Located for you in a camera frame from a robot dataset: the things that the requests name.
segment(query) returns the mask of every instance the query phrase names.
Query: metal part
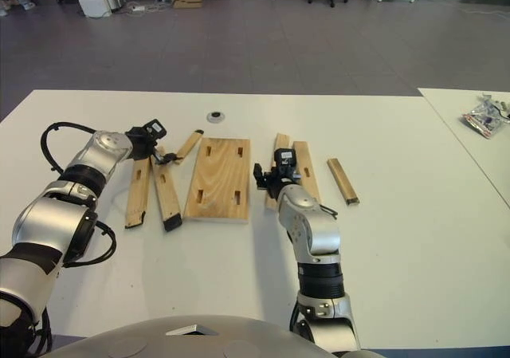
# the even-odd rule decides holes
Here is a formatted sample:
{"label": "metal part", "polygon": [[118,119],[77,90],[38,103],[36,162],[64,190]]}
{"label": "metal part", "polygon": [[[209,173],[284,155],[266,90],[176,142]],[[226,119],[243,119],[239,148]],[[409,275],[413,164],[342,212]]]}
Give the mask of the metal part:
{"label": "metal part", "polygon": [[2,307],[2,311],[0,312],[0,328],[5,328],[7,326],[10,326],[22,314],[22,310],[20,308],[18,308],[15,304],[8,302],[6,300],[0,299],[0,306]]}
{"label": "metal part", "polygon": [[16,220],[13,244],[29,242],[46,245],[64,254],[87,209],[76,204],[40,197]]}
{"label": "metal part", "polygon": [[55,285],[61,261],[46,274],[33,262],[18,258],[0,258],[0,293],[8,293],[23,301],[32,313],[34,323],[41,318]]}
{"label": "metal part", "polygon": [[63,181],[56,180],[52,181],[48,186],[43,190],[42,196],[51,195],[51,194],[60,194],[72,196],[77,199],[86,200],[90,196],[92,196],[92,200],[96,201],[96,194],[88,189],[83,184],[74,183],[71,181]]}
{"label": "metal part", "polygon": [[301,293],[297,294],[297,301],[306,308],[306,313],[314,313],[323,319],[343,318],[354,324],[351,311],[351,299],[348,294],[341,298],[311,298]]}
{"label": "metal part", "polygon": [[212,111],[207,114],[207,121],[213,124],[221,123],[225,119],[225,114],[219,111]]}
{"label": "metal part", "polygon": [[[201,325],[216,335],[166,335],[169,330]],[[112,346],[133,336],[143,336],[147,347],[138,356],[156,358],[326,358],[322,348],[264,321],[228,316],[166,317],[118,328],[59,348],[45,357],[92,358],[107,356]]]}
{"label": "metal part", "polygon": [[340,262],[340,233],[335,219],[326,215],[303,187],[285,186],[278,198],[278,207],[278,219],[292,239],[297,262]]}
{"label": "metal part", "polygon": [[359,342],[351,324],[343,319],[307,321],[313,342],[327,352],[352,352],[359,350]]}
{"label": "metal part", "polygon": [[74,157],[68,167],[73,165],[92,167],[103,174],[108,182],[116,165],[126,159],[131,150],[131,141],[123,133],[98,131],[92,135],[84,149]]}

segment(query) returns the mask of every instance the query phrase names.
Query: gray floor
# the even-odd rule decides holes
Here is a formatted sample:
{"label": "gray floor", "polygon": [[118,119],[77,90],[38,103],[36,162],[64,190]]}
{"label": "gray floor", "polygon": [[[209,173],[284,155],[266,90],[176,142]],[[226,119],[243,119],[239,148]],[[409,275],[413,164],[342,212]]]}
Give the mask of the gray floor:
{"label": "gray floor", "polygon": [[508,90],[508,7],[444,0],[205,0],[87,19],[47,2],[0,19],[5,117],[33,89],[417,95]]}

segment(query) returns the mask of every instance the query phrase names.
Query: black cable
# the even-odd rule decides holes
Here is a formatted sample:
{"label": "black cable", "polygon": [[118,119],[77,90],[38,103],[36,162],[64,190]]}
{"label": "black cable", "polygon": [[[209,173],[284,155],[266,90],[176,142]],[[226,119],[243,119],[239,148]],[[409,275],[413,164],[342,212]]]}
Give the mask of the black cable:
{"label": "black cable", "polygon": [[96,130],[92,129],[90,127],[86,127],[81,124],[76,123],[69,123],[68,121],[59,121],[57,123],[51,124],[47,129],[42,133],[41,135],[41,150],[42,154],[48,160],[49,165],[51,165],[52,171],[57,171],[59,174],[62,174],[64,170],[58,165],[58,163],[55,161],[55,159],[51,156],[51,152],[48,149],[48,134],[51,131],[58,131],[60,127],[68,127],[68,128],[75,128],[79,129],[84,132],[88,133],[94,133]]}
{"label": "black cable", "polygon": [[115,253],[115,251],[117,249],[117,240],[116,240],[115,232],[112,230],[112,228],[110,228],[108,225],[106,225],[104,222],[101,222],[101,221],[96,222],[96,226],[98,228],[100,228],[101,230],[103,230],[103,232],[101,232],[101,235],[103,235],[103,236],[107,235],[112,240],[112,244],[110,245],[108,250],[106,252],[104,252],[103,254],[101,254],[98,258],[94,258],[93,260],[90,260],[90,261],[68,262],[67,264],[63,265],[65,268],[77,268],[78,266],[88,266],[88,265],[99,264],[101,262],[108,260]]}
{"label": "black cable", "polygon": [[[41,315],[41,328],[34,333],[35,337],[39,336],[39,343],[34,353],[27,353],[25,358],[38,358],[47,354],[53,348],[53,336],[51,334],[51,325],[49,323],[48,309],[45,308]],[[46,351],[43,353],[42,349],[46,345]]]}
{"label": "black cable", "polygon": [[288,323],[288,330],[289,330],[289,332],[293,332],[294,325],[296,324],[297,317],[299,315],[300,315],[300,310],[297,307],[297,300],[296,300],[296,303],[294,304],[294,309],[292,310],[292,314],[290,316],[290,322]]}

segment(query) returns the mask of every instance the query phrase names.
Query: small round object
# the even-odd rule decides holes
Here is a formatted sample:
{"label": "small round object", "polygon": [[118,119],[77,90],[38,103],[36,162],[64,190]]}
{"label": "small round object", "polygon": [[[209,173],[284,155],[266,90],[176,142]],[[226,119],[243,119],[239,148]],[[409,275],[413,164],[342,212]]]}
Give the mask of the small round object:
{"label": "small round object", "polygon": [[221,123],[225,119],[225,114],[219,111],[212,111],[207,114],[207,121],[213,124]]}

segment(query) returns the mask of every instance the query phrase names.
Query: wood grain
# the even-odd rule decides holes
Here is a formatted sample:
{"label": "wood grain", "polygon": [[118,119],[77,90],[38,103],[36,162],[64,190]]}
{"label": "wood grain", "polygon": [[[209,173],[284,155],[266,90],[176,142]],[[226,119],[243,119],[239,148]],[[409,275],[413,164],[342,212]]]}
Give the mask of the wood grain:
{"label": "wood grain", "polygon": [[202,138],[184,216],[248,221],[249,140]]}
{"label": "wood grain", "polygon": [[319,187],[317,186],[316,174],[313,171],[312,157],[306,141],[295,141],[293,146],[296,151],[297,173],[301,175],[301,186],[320,203]]}
{"label": "wood grain", "polygon": [[[158,147],[158,151],[160,155],[166,153],[163,147]],[[181,208],[171,176],[171,165],[169,163],[156,164],[154,156],[151,157],[151,163],[163,225],[166,231],[170,231],[182,225]]]}
{"label": "wood grain", "polygon": [[143,224],[143,217],[145,217],[145,211],[147,210],[150,175],[151,161],[149,158],[136,160],[133,163],[133,175],[126,208],[126,228]]}
{"label": "wood grain", "polygon": [[[277,133],[277,137],[274,140],[274,151],[278,148],[288,148],[290,147],[290,136],[284,135],[283,133]],[[271,167],[274,167],[276,165],[274,161],[274,152],[271,155]],[[271,199],[269,196],[269,193],[265,194],[265,207],[270,210],[276,210],[277,209],[277,201],[275,199]]]}
{"label": "wood grain", "polygon": [[182,158],[175,160],[174,163],[179,165],[183,162],[184,158],[188,156],[188,153],[190,153],[195,144],[202,138],[203,133],[204,131],[202,129],[197,129],[188,137],[188,140],[182,145],[181,149],[177,151],[177,156]]}
{"label": "wood grain", "polygon": [[338,185],[340,192],[342,192],[342,196],[345,199],[346,204],[358,204],[358,195],[352,187],[351,182],[347,178],[347,175],[345,174],[340,161],[338,161],[338,159],[329,159],[328,166],[329,169],[331,169],[333,177],[335,178],[336,185]]}

